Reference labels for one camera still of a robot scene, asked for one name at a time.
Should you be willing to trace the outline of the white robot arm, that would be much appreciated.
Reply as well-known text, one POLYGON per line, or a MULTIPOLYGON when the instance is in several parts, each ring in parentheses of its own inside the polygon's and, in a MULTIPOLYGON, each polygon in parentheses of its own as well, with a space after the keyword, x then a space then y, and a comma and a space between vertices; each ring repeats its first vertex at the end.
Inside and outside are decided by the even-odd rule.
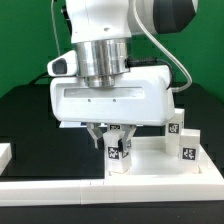
POLYGON ((192 78, 154 34, 182 31, 198 0, 66 0, 73 49, 47 65, 50 96, 61 122, 84 122, 100 149, 129 150, 138 125, 163 126, 174 116, 173 94, 192 78), (144 34, 182 71, 174 87, 171 65, 129 56, 129 40, 144 34))

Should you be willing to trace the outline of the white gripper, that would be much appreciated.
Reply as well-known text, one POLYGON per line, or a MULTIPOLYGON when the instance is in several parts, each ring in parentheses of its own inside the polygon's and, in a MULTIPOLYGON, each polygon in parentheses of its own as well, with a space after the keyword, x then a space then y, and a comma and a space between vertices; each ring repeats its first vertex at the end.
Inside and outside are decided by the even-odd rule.
POLYGON ((52 110, 65 122, 86 122, 95 148, 104 149, 99 123, 121 125, 119 151, 131 146, 135 125, 163 126, 174 116, 169 87, 170 72, 164 66, 133 68, 115 77, 113 87, 89 88, 78 77, 55 78, 50 84, 52 110))

